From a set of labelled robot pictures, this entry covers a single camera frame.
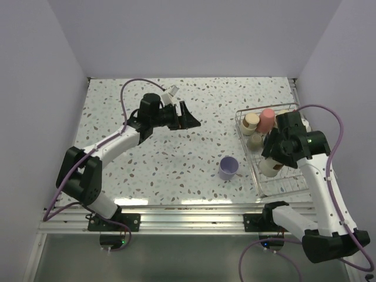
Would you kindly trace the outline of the steel tumbler cork band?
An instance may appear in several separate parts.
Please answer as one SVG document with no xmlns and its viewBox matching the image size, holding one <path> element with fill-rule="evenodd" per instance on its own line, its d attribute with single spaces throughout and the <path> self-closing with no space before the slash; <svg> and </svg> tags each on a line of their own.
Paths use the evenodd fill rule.
<svg viewBox="0 0 376 282">
<path fill-rule="evenodd" d="M 240 124 L 241 133 L 246 136 L 252 135 L 256 131 L 259 122 L 260 118 L 257 114 L 246 114 Z"/>
</svg>

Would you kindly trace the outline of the purple plastic cup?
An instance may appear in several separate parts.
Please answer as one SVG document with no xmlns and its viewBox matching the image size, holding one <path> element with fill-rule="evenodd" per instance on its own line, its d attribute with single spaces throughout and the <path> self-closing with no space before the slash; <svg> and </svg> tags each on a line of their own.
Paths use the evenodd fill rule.
<svg viewBox="0 0 376 282">
<path fill-rule="evenodd" d="M 221 159 L 219 163 L 219 178 L 222 180 L 230 180 L 237 173 L 239 163 L 237 159 L 231 156 L 226 156 Z"/>
</svg>

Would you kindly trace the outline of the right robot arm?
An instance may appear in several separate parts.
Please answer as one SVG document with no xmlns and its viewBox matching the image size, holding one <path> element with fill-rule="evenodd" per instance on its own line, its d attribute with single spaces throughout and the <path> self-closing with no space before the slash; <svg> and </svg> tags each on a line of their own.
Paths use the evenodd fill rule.
<svg viewBox="0 0 376 282">
<path fill-rule="evenodd" d="M 308 132 L 298 111 L 276 117 L 259 168 L 268 175 L 275 166 L 301 171 L 311 193 L 317 220 L 312 221 L 284 201 L 268 203 L 262 212 L 267 230 L 282 227 L 300 240 L 312 263 L 352 256 L 370 243 L 346 209 L 331 166 L 327 139 L 321 131 Z"/>
</svg>

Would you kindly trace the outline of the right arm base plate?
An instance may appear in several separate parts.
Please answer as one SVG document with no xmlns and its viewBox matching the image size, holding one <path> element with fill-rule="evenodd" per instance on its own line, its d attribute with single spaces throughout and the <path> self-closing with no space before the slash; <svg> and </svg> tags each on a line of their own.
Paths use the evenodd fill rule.
<svg viewBox="0 0 376 282">
<path fill-rule="evenodd" d="M 287 231 L 274 223 L 268 223 L 263 219 L 262 214 L 246 213 L 243 214 L 243 226 L 245 232 L 279 232 Z"/>
</svg>

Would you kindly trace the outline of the dark blue ceramic mug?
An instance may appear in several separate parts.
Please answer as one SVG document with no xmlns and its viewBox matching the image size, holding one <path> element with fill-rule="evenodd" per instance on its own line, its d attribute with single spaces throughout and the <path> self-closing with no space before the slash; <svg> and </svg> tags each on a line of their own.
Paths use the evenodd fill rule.
<svg viewBox="0 0 376 282">
<path fill-rule="evenodd" d="M 263 146 L 264 147 L 266 146 L 266 144 L 268 142 L 269 136 L 270 136 L 269 133 L 263 136 Z"/>
</svg>

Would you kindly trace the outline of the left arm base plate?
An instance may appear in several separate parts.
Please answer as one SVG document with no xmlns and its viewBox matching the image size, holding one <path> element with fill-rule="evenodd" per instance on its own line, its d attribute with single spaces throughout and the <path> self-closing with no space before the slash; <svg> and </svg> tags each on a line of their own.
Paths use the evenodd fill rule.
<svg viewBox="0 0 376 282">
<path fill-rule="evenodd" d="M 121 213 L 114 218 L 101 219 L 94 214 L 87 214 L 85 219 L 89 220 L 88 231 L 110 232 L 110 231 L 139 231 L 141 215 L 138 213 Z"/>
</svg>

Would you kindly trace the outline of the steel tumbler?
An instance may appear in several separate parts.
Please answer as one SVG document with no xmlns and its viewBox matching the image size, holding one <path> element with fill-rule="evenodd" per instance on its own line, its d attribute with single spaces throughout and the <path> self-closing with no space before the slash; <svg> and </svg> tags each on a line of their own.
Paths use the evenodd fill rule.
<svg viewBox="0 0 376 282">
<path fill-rule="evenodd" d="M 310 132 L 311 126 L 307 119 L 303 118 L 299 111 L 281 110 L 276 116 L 276 126 L 279 132 L 286 130 L 297 130 Z"/>
<path fill-rule="evenodd" d="M 271 157 L 268 157 L 266 159 L 261 159 L 258 168 L 260 173 L 265 177 L 275 177 L 283 166 L 284 165 L 282 163 L 275 161 Z"/>
</svg>

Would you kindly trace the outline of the grey ceramic mug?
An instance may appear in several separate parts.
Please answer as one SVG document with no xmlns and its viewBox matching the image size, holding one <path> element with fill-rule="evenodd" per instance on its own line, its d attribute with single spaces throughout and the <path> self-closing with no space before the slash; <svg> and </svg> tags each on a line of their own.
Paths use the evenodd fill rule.
<svg viewBox="0 0 376 282">
<path fill-rule="evenodd" d="M 258 133 L 253 133 L 247 140 L 246 146 L 249 150 L 255 151 L 263 147 L 263 137 Z"/>
</svg>

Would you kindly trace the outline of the red plastic cup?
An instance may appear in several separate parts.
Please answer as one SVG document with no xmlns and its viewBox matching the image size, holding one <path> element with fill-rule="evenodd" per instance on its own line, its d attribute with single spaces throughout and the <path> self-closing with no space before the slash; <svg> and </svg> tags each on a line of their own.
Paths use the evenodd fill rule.
<svg viewBox="0 0 376 282">
<path fill-rule="evenodd" d="M 267 108 L 259 114 L 259 123 L 256 127 L 256 131 L 262 134 L 268 133 L 274 126 L 275 112 L 274 110 Z"/>
</svg>

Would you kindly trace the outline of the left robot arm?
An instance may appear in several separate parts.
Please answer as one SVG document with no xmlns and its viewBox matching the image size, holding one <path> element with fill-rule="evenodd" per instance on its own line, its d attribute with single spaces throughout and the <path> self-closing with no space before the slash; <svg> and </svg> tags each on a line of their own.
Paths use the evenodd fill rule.
<svg viewBox="0 0 376 282">
<path fill-rule="evenodd" d="M 185 130 L 200 125 L 184 101 L 178 106 L 163 105 L 159 95 L 147 93 L 120 129 L 84 149 L 73 146 L 66 151 L 56 187 L 102 216 L 101 223 L 108 230 L 117 230 L 122 216 L 118 213 L 119 206 L 102 193 L 102 170 L 125 151 L 142 144 L 157 127 Z"/>
</svg>

